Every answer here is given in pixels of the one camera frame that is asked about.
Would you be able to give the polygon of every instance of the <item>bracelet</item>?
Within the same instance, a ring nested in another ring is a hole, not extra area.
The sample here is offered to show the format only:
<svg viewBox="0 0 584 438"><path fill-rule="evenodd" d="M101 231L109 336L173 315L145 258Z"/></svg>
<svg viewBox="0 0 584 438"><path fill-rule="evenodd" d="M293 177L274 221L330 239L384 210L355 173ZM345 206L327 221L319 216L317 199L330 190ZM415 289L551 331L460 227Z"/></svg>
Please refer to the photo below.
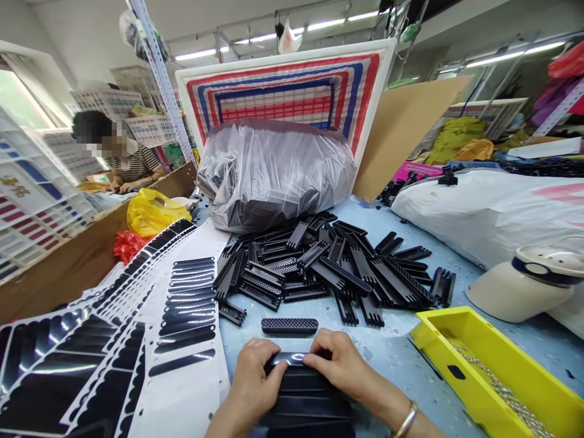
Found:
<svg viewBox="0 0 584 438"><path fill-rule="evenodd" d="M397 430L393 438L405 438L406 434L412 428L414 424L415 417L418 414L418 405L415 401L412 401L412 404L409 407L408 415L406 419L401 424L400 428Z"/></svg>

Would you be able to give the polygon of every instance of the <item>hand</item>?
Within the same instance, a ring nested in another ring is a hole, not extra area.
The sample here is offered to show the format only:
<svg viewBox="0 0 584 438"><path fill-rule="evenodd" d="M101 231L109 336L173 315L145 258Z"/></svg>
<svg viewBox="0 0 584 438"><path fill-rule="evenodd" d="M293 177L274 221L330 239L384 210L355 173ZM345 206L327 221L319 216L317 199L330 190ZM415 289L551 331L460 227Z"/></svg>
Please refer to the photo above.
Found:
<svg viewBox="0 0 584 438"><path fill-rule="evenodd" d="M279 352L268 339L254 338L243 346L229 395L213 416L206 438L243 437L274 407L288 363L278 363L269 376L263 367Z"/></svg>
<svg viewBox="0 0 584 438"><path fill-rule="evenodd" d="M120 183L117 181L113 181L109 185L109 191L111 191L111 192L117 192L119 189L120 189Z"/></svg>
<svg viewBox="0 0 584 438"><path fill-rule="evenodd" d="M125 182L122 184L122 187L120 187L120 194L123 195L124 193L130 193L136 187L138 187L138 185L135 182Z"/></svg>
<svg viewBox="0 0 584 438"><path fill-rule="evenodd" d="M332 385L362 401L370 382L380 377L363 359L351 338L344 332L332 332L321 328L310 347L311 353L328 350L333 354L332 360L326 360L315 354L304 356L304 364L323 374Z"/></svg>

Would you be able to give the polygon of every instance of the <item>work table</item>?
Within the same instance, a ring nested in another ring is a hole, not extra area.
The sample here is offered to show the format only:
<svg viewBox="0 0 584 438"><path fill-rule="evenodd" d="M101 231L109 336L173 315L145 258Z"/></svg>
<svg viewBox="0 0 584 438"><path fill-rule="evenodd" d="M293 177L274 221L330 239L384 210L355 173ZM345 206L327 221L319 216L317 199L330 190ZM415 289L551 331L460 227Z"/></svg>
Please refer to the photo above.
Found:
<svg viewBox="0 0 584 438"><path fill-rule="evenodd" d="M201 211L201 219L207 209ZM366 204L351 196L334 207L331 212L340 220L352 223L369 232L369 241L375 246L390 231L404 239L402 249L422 245L432 255L422 262L428 265L432 276L441 266L456 273L452 307L468 305L489 320L498 330L540 363L551 374L567 385L580 397L584 397L584 341L573 335L548 315L539 315L522 324L509 324L493 318L473 306L466 298L465 290L483 272L429 233L410 223L401 223L400 217L377 201ZM365 324L361 309L354 306L359 325L351 327L341 322L334 297L283 303L273 312L242 295L229 298L234 305L247 309L242 327L220 319L224 350L232 379L237 355L251 338L264 338L260 322L262 318L315 318L319 327L346 332L365 360L382 376L391 380L406 395L415 400L420 409L449 437L486 437L465 413L464 405L445 380L441 380L424 357L409 340L408 333L419 322L413 311L382 309L385 327L373 328ZM270 337L282 351L308 352L313 336L306 338ZM387 428L365 410L358 411L355 422L357 437L389 436ZM254 431L252 436L262 436Z"/></svg>

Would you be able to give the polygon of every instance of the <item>yellow tray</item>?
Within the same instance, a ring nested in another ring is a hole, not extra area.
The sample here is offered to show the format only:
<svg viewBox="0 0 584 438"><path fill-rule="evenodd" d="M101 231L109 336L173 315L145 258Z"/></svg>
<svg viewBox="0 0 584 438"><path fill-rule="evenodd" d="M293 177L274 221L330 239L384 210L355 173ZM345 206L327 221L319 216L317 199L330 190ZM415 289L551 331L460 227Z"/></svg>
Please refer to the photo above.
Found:
<svg viewBox="0 0 584 438"><path fill-rule="evenodd" d="M422 350L466 406L468 414L493 438L533 438L525 423L493 390L488 375L458 353L479 358L555 438L584 437L584 400L526 355L470 307L417 314L411 332Z"/></svg>

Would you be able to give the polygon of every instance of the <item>ceiling light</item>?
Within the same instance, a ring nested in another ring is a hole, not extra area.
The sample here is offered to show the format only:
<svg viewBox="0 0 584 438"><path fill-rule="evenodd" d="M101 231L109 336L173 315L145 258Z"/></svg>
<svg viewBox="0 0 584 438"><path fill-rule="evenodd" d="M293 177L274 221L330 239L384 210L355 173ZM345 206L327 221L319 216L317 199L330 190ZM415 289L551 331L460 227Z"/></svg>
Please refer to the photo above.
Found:
<svg viewBox="0 0 584 438"><path fill-rule="evenodd" d="M546 50L551 50L551 49L555 49L556 47L563 46L564 44L566 44L566 42L561 41L559 43L551 43L551 44L546 44L545 46L534 47L533 49L529 49L527 52L525 52L525 54L532 55L534 53L544 52Z"/></svg>
<svg viewBox="0 0 584 438"><path fill-rule="evenodd" d="M515 52L512 54L501 55L501 56L494 57L494 58L488 58L488 59L485 59L482 61L477 61L475 63L470 63L470 64L466 65L465 68L480 67L483 65L489 65L489 64L494 64L494 63L501 62L501 61L506 61L509 59L520 57L524 53L525 52Z"/></svg>
<svg viewBox="0 0 584 438"><path fill-rule="evenodd" d="M352 17L349 17L348 20L349 21L357 21L359 19L371 18L371 17L378 16L378 15L379 15L379 11L373 11L373 12L367 12L366 14L353 15Z"/></svg>
<svg viewBox="0 0 584 438"><path fill-rule="evenodd" d="M222 47L220 50L224 53L229 52L229 48L227 46ZM215 53L217 53L216 49L209 49L209 50L203 50L202 52L195 52L195 53L186 54L186 55L179 55L175 59L177 61L186 61L189 59L202 58L205 56L215 55Z"/></svg>
<svg viewBox="0 0 584 438"><path fill-rule="evenodd" d="M311 30L324 29L325 27L331 27L331 26L336 26L337 24L343 24L344 22L345 22L345 19L341 18L338 20L330 20L330 21L323 21L322 23L310 24L308 26L308 31L310 32Z"/></svg>
<svg viewBox="0 0 584 438"><path fill-rule="evenodd" d="M269 35L256 36L255 38L251 38L250 41L252 43L259 43L260 41L273 40L275 37L276 34L271 33Z"/></svg>

